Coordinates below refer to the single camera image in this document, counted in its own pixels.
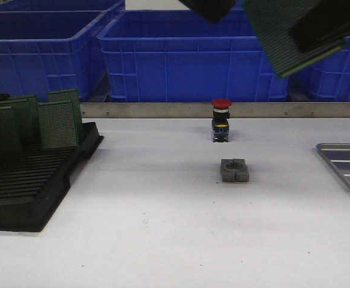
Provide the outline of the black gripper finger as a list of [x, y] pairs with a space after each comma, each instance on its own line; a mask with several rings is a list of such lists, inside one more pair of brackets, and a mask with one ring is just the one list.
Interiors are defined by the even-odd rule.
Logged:
[[350, 1], [320, 1], [289, 29], [289, 34], [301, 52], [350, 36]]
[[237, 4], [236, 0], [179, 0], [179, 2], [210, 23], [218, 23]]

